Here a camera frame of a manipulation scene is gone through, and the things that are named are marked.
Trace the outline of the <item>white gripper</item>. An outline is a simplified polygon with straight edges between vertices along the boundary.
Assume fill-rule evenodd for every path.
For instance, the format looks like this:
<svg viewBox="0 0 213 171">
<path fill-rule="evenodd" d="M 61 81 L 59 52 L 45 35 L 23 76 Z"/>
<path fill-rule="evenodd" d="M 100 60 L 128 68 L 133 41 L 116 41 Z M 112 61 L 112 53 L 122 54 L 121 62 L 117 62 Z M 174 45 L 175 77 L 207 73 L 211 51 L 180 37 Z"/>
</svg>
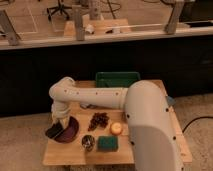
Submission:
<svg viewBox="0 0 213 171">
<path fill-rule="evenodd" d="M 69 124 L 69 107 L 67 103 L 54 101 L 51 106 L 53 123 L 60 123 L 63 128 L 67 128 Z"/>
</svg>

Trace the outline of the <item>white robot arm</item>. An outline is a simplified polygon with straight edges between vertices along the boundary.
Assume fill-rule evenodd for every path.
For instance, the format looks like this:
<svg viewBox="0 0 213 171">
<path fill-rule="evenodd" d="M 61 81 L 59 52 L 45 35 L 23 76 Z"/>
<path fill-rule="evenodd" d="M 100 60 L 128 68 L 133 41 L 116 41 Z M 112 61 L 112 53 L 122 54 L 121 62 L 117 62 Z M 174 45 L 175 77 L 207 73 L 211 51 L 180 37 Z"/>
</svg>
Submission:
<svg viewBox="0 0 213 171">
<path fill-rule="evenodd" d="M 153 82 L 130 87 L 80 88 L 64 77 L 49 89 L 55 119 L 68 116 L 71 101 L 120 109 L 127 119 L 136 171 L 183 171 L 184 165 L 169 114 L 169 97 Z"/>
</svg>

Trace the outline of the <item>silver object behind arm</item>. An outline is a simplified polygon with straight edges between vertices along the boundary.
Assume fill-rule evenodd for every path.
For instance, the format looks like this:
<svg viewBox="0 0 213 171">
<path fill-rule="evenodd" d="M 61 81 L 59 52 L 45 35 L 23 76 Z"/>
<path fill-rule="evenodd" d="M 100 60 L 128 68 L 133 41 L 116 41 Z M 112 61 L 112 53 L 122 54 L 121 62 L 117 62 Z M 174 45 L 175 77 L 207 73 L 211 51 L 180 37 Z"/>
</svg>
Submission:
<svg viewBox="0 0 213 171">
<path fill-rule="evenodd" d="M 80 107 L 83 109 L 95 109 L 96 108 L 95 105 L 86 104 L 86 103 L 80 103 Z"/>
</svg>

